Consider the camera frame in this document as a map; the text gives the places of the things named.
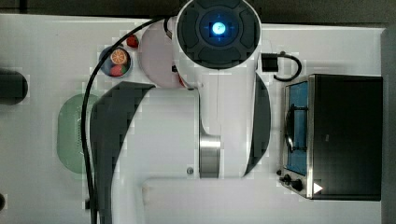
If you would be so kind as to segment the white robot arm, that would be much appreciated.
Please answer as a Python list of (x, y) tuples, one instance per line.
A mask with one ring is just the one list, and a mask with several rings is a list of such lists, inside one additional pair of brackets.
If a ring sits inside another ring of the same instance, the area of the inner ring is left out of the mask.
[(150, 179), (240, 178), (265, 154), (271, 109), (253, 7), (190, 0), (172, 41), (183, 88), (122, 81), (92, 107), (92, 224), (145, 224)]

